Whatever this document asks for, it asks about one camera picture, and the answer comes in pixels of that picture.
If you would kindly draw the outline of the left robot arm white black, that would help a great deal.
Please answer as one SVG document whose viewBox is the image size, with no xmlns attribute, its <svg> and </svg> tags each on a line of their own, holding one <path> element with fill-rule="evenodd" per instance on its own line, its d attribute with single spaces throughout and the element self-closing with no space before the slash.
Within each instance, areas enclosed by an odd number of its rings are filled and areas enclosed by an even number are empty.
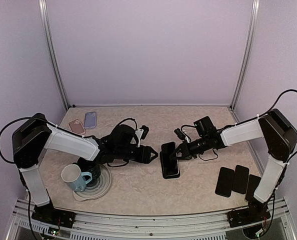
<svg viewBox="0 0 297 240">
<path fill-rule="evenodd" d="M 53 207 L 39 170 L 44 150 L 77 156 L 96 165 L 110 165 L 114 160 L 123 160 L 126 165 L 130 161 L 149 164 L 158 157 L 151 146 L 141 144 L 149 132 L 145 125 L 130 127 L 121 121 L 109 135 L 97 138 L 63 129 L 47 121 L 42 113 L 23 120 L 11 137 L 13 161 L 39 215 L 49 223 L 55 222 L 59 212 Z"/>
</svg>

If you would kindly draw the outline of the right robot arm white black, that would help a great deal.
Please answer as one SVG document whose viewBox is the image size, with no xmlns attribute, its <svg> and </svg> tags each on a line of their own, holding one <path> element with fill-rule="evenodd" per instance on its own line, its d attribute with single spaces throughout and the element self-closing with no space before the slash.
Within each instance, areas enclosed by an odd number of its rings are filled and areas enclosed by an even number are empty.
<svg viewBox="0 0 297 240">
<path fill-rule="evenodd" d="M 268 160 L 253 197 L 255 202 L 244 211 L 244 218 L 255 222 L 264 213 L 264 207 L 274 195 L 297 145 L 297 130 L 276 108 L 234 125 L 217 129 L 209 116 L 193 123 L 199 139 L 188 142 L 182 130 L 176 135 L 182 143 L 170 154 L 172 160 L 190 160 L 208 150 L 219 150 L 254 139 L 264 139 Z"/>
</svg>

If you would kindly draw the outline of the black phone case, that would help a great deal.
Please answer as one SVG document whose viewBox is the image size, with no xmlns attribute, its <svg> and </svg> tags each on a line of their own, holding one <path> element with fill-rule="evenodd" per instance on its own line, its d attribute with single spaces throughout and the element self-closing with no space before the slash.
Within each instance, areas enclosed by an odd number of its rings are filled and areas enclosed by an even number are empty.
<svg viewBox="0 0 297 240">
<path fill-rule="evenodd" d="M 170 160 L 170 155 L 167 153 L 163 153 L 162 151 L 159 153 L 160 164 L 162 170 L 162 176 L 164 179 L 176 179 L 179 178 L 181 173 L 179 169 L 178 160 Z"/>
</svg>

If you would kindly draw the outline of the lavender phone case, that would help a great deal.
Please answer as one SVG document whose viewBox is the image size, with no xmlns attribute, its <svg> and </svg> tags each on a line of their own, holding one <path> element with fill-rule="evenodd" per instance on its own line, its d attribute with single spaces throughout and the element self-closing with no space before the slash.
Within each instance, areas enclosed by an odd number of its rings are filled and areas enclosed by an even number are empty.
<svg viewBox="0 0 297 240">
<path fill-rule="evenodd" d="M 94 129 L 97 126 L 97 112 L 87 112 L 84 116 L 84 128 Z"/>
</svg>

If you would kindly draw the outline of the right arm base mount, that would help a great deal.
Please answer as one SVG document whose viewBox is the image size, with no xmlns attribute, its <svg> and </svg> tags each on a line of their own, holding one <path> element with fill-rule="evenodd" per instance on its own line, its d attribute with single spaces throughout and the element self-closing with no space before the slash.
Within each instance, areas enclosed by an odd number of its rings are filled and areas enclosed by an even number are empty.
<svg viewBox="0 0 297 240">
<path fill-rule="evenodd" d="M 231 228 L 253 224 L 271 217 L 268 204 L 258 200 L 251 200 L 246 208 L 233 209 L 226 215 Z"/>
</svg>

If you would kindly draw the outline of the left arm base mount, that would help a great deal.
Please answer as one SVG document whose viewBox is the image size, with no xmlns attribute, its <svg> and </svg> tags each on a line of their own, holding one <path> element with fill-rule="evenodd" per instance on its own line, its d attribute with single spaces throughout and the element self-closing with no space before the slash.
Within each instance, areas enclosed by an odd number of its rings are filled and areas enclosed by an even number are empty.
<svg viewBox="0 0 297 240">
<path fill-rule="evenodd" d="M 76 214 L 72 211 L 57 209 L 52 205 L 47 204 L 44 206 L 35 206 L 31 217 L 33 220 L 42 223 L 71 229 Z"/>
</svg>

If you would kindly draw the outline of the white-edged black smartphone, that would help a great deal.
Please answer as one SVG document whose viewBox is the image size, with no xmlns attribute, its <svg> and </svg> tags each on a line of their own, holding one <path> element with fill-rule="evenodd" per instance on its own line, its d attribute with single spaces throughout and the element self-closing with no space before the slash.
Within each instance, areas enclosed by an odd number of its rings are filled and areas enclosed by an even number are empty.
<svg viewBox="0 0 297 240">
<path fill-rule="evenodd" d="M 162 175 L 165 179 L 177 178 L 180 173 L 177 160 L 171 159 L 171 154 L 175 149 L 176 144 L 173 141 L 161 145 L 160 161 Z"/>
</svg>

